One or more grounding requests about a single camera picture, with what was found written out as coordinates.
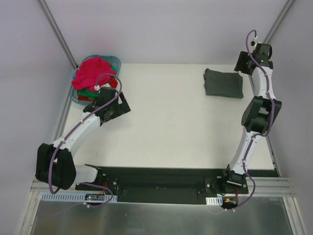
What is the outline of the grey t-shirt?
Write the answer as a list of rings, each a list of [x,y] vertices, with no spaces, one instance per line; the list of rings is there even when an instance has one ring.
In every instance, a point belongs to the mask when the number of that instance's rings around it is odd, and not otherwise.
[[[203,79],[205,93],[208,96],[244,98],[243,78],[238,72],[220,72],[207,68]]]

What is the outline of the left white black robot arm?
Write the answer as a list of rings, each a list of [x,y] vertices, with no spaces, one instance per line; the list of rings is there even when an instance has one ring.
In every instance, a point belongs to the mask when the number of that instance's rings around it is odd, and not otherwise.
[[[86,183],[92,190],[103,186],[98,170],[89,165],[76,165],[74,155],[88,136],[104,123],[130,112],[122,91],[102,87],[100,94],[88,104],[72,128],[51,144],[43,143],[37,150],[35,178],[47,183],[51,193]]]

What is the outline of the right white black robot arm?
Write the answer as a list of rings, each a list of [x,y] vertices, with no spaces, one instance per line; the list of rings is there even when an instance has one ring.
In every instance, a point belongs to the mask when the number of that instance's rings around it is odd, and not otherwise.
[[[221,190],[236,193],[246,185],[247,166],[258,141],[269,134],[282,107],[272,88],[272,47],[256,43],[253,52],[240,52],[235,71],[246,74],[254,91],[254,97],[243,113],[243,134],[231,163],[220,180]]]

